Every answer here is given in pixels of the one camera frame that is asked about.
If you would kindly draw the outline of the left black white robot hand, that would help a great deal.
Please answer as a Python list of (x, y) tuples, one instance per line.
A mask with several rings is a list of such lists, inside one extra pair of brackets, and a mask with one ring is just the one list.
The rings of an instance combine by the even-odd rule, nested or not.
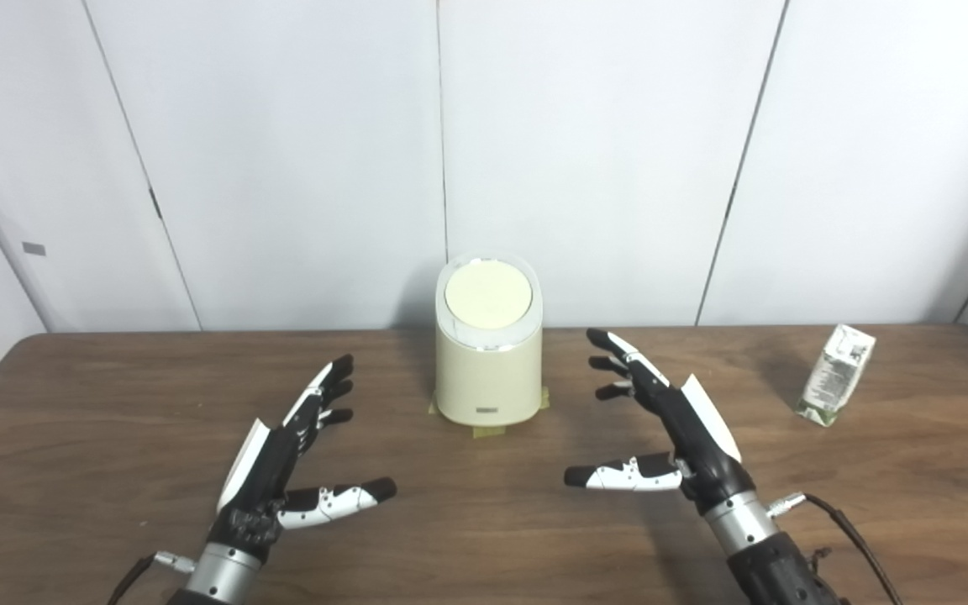
[(289, 489), (293, 471), (318, 436), (352, 420), (350, 409), (333, 402), (350, 393), (354, 357), (330, 361), (301, 392), (281, 424), (256, 420), (235, 457), (208, 532), (210, 544), (252, 556), (263, 566), (284, 531), (330, 523), (395, 497), (389, 477), (360, 485)]

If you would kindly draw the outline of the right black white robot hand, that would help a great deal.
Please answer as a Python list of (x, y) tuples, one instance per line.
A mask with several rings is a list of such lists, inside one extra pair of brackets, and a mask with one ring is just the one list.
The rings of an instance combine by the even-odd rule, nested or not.
[(589, 357), (589, 365), (613, 371), (621, 378), (598, 388), (596, 398), (633, 398), (661, 421), (673, 448), (596, 466), (569, 467), (562, 477), (566, 486), (631, 492), (679, 490), (694, 502), (700, 514), (755, 489), (749, 472), (741, 465), (729, 426), (695, 376), (677, 387), (617, 334), (591, 327), (587, 339), (606, 352)]

